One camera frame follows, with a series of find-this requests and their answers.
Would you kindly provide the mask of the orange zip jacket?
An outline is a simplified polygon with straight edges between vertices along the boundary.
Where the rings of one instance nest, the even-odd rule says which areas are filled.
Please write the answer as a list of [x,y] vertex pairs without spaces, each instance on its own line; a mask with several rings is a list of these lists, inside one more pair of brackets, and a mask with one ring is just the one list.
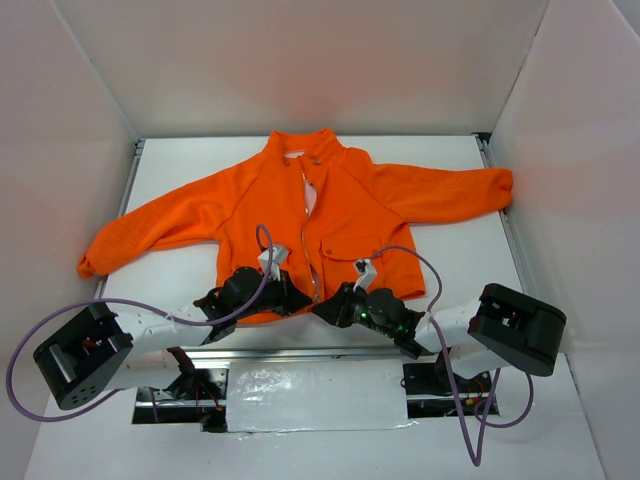
[[374,286],[401,299],[426,292],[410,227],[470,220],[507,207],[512,173],[377,164],[329,129],[274,132],[251,158],[177,188],[108,223],[81,256],[80,277],[111,274],[141,255],[214,241],[217,278],[256,266],[256,228],[287,248],[294,285],[320,302],[371,257]]

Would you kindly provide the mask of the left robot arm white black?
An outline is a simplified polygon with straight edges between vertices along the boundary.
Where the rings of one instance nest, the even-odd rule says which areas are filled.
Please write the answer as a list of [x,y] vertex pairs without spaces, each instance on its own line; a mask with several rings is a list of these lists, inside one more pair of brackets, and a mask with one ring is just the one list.
[[122,372],[135,357],[207,345],[233,333],[241,319],[261,313],[281,318],[311,305],[286,271],[273,279],[240,267],[178,315],[117,313],[105,302],[87,306],[42,342],[33,359],[58,407],[72,410],[107,389],[128,388]]

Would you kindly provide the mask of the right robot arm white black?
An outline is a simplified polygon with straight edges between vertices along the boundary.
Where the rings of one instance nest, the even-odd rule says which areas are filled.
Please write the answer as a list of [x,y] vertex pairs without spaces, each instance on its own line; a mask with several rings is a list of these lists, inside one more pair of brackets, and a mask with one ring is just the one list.
[[379,333],[411,359],[447,351],[434,370],[446,391],[507,366],[551,376],[567,323],[560,309],[497,283],[477,300],[434,315],[409,309],[388,288],[367,292],[345,283],[312,312],[338,328],[360,325]]

